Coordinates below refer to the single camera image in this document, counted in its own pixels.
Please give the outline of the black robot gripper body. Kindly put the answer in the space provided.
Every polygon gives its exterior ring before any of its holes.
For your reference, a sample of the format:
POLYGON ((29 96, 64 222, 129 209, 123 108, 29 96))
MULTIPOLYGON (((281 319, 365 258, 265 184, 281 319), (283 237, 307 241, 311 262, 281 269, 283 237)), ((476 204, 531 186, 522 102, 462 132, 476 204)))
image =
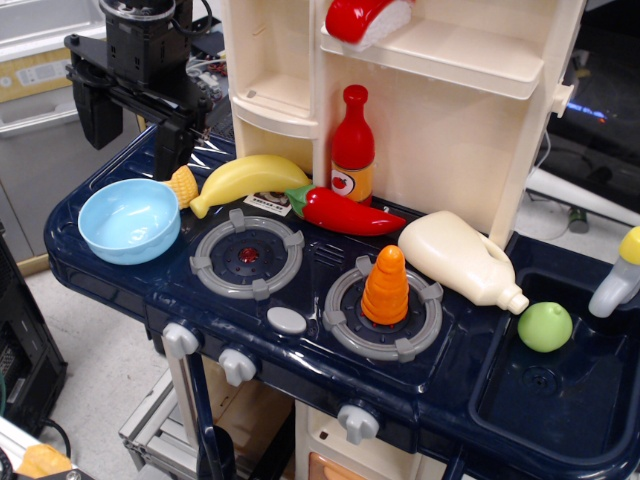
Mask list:
POLYGON ((71 53, 67 78, 108 89, 112 100, 151 121, 173 111, 194 111, 199 130, 210 109, 187 74, 192 41, 212 27, 212 9, 195 21, 191 1, 100 1, 106 38, 65 37, 71 53))

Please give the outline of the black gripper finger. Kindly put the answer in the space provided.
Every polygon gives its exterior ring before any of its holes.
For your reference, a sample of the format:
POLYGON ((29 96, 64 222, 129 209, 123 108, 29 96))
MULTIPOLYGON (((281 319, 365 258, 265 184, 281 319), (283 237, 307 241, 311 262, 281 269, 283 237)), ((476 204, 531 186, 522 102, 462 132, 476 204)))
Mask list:
POLYGON ((101 150, 123 133, 123 109, 108 89, 76 82, 73 97, 86 140, 101 150))
POLYGON ((188 163, 199 140, 198 120, 194 111, 173 111, 154 120, 155 180, 169 180, 177 169, 188 163))

